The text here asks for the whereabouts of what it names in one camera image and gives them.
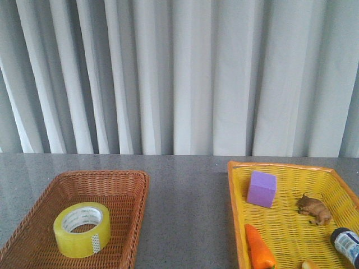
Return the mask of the grey white curtain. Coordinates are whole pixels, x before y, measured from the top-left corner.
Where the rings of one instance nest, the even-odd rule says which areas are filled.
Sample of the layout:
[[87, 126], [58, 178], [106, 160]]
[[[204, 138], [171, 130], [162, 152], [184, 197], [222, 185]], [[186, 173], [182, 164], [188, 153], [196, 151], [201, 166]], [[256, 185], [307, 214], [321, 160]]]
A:
[[2, 1], [1, 151], [358, 156], [357, 1]]

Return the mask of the yellow plastic basket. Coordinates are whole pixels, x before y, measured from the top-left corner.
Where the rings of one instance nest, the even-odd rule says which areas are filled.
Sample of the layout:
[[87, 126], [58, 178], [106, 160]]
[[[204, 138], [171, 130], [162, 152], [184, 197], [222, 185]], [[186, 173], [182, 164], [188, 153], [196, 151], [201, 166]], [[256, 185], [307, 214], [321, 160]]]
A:
[[[277, 191], [272, 207], [247, 202], [253, 171], [275, 175]], [[245, 224], [261, 234], [278, 268], [301, 268], [306, 259], [320, 268], [352, 268], [331, 244], [330, 235], [339, 227], [358, 232], [358, 196], [331, 168], [277, 163], [228, 163], [229, 191], [234, 220], [238, 264], [251, 268]], [[327, 225], [310, 224], [312, 216], [300, 215], [297, 201], [305, 194], [321, 200], [332, 213]]]

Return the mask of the brown toy animal figure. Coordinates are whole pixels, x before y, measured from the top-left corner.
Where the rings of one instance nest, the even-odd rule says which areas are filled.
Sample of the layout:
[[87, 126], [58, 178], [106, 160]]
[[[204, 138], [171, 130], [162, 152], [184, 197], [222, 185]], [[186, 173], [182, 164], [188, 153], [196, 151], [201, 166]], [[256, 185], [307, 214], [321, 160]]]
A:
[[314, 219], [310, 220], [310, 224], [328, 225], [332, 220], [332, 214], [326, 205], [316, 198], [311, 198], [305, 194], [297, 202], [298, 213], [301, 215], [310, 215]]

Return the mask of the orange toy carrot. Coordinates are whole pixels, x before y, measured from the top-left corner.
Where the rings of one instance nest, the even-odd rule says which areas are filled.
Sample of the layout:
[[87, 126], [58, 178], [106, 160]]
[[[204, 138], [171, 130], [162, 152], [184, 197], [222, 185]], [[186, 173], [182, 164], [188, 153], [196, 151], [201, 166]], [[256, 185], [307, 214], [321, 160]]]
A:
[[276, 268], [276, 259], [257, 228], [251, 224], [245, 224], [245, 232], [251, 255], [252, 268]]

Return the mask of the brown wicker basket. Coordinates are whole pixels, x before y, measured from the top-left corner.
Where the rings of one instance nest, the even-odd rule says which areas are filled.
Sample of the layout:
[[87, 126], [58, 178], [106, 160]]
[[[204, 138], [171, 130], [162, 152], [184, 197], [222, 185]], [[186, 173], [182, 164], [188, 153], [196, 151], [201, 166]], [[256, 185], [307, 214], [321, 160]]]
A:
[[[134, 268], [150, 177], [139, 170], [68, 171], [56, 176], [1, 249], [1, 268]], [[57, 247], [56, 217], [80, 202], [110, 213], [111, 238], [99, 253], [68, 258]]]

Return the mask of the dark blue labelled bottle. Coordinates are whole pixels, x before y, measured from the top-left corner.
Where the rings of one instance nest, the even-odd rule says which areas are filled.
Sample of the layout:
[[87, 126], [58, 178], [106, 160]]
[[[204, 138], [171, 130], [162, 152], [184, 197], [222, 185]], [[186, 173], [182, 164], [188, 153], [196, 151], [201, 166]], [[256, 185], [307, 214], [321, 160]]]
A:
[[337, 228], [332, 232], [330, 242], [354, 268], [358, 268], [358, 235], [354, 231], [343, 227]]

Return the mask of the yellow clear tape roll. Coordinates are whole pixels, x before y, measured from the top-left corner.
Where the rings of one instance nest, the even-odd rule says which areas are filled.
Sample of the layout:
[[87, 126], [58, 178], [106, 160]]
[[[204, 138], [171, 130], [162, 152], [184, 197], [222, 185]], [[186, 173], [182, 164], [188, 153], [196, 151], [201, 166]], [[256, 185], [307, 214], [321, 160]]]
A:
[[97, 202], [82, 202], [64, 209], [53, 223], [58, 250], [66, 257], [85, 258], [100, 252], [110, 241], [109, 210]]

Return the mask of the tan toy food piece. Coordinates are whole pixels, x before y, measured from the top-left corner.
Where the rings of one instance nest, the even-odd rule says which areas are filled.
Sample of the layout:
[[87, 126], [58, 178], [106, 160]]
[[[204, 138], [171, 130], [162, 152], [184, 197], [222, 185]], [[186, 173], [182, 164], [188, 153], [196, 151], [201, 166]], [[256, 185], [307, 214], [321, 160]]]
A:
[[302, 262], [302, 269], [320, 269], [320, 267], [314, 261], [306, 259]]

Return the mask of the purple foam cube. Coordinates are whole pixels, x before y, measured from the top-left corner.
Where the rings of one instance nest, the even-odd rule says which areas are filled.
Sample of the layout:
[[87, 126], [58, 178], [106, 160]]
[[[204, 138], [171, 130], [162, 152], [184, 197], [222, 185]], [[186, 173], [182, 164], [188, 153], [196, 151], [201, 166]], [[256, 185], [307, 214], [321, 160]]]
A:
[[277, 192], [277, 177], [261, 171], [253, 171], [247, 191], [247, 202], [271, 208]]

